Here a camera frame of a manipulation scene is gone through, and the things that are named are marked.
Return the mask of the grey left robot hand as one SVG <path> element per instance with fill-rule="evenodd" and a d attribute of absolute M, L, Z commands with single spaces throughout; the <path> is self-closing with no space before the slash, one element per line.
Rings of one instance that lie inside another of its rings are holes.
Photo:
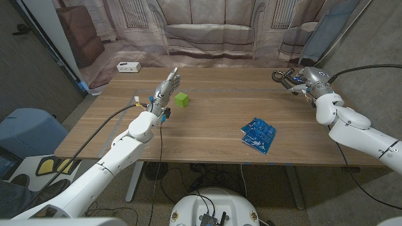
<path fill-rule="evenodd" d="M 162 81 L 155 89 L 153 99 L 147 106 L 147 111 L 156 116 L 160 116 L 163 109 L 170 101 L 171 94 L 180 86 L 180 75 L 177 74 L 178 68 L 175 67 L 168 75 L 167 79 Z"/>

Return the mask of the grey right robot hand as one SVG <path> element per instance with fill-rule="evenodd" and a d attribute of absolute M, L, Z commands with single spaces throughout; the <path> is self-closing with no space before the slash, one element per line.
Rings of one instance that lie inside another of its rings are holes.
<path fill-rule="evenodd" d="M 334 92 L 334 89 L 328 83 L 329 74 L 320 68 L 305 67 L 297 73 L 296 77 L 301 80 L 301 84 L 288 88 L 289 92 L 309 92 L 316 99 Z"/>

